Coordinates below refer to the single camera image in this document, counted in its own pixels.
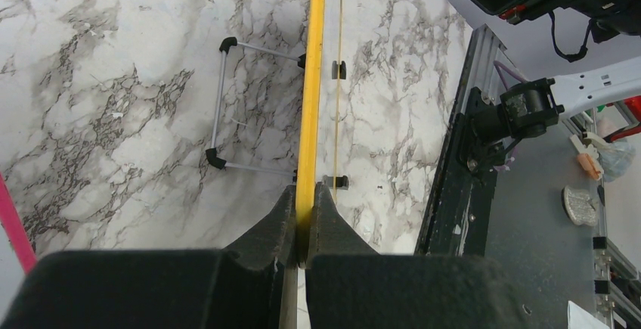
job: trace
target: metal rod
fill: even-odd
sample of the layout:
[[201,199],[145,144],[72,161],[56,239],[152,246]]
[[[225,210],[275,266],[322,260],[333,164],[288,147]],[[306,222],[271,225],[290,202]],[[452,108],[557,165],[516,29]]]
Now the metal rod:
[[226,163],[225,168],[236,168],[236,169],[245,169],[245,170],[253,170],[255,172],[269,172],[271,174],[278,174],[278,175],[285,175],[285,176],[296,176],[293,172],[286,172],[284,170],[276,170],[276,169],[269,169],[269,168],[258,168],[256,166],[249,166],[249,165],[242,165],[242,164],[236,164],[236,163]]
[[222,52],[220,79],[218,80],[218,97],[216,99],[216,112],[214,116],[214,129],[212,131],[212,149],[216,148],[216,134],[218,133],[218,119],[220,118],[220,108],[222,104],[222,89],[225,83],[225,64],[227,64],[227,52]]
[[270,51],[269,49],[266,49],[266,48],[263,48],[263,47],[256,47],[254,45],[249,45],[249,44],[246,44],[246,43],[238,42],[238,46],[239,47],[243,47],[243,48],[254,49],[256,51],[262,51],[264,53],[273,54],[273,55],[278,56],[278,57],[291,59],[292,61],[297,61],[298,62],[299,59],[300,59],[299,57],[293,57],[292,55],[280,53],[279,51]]

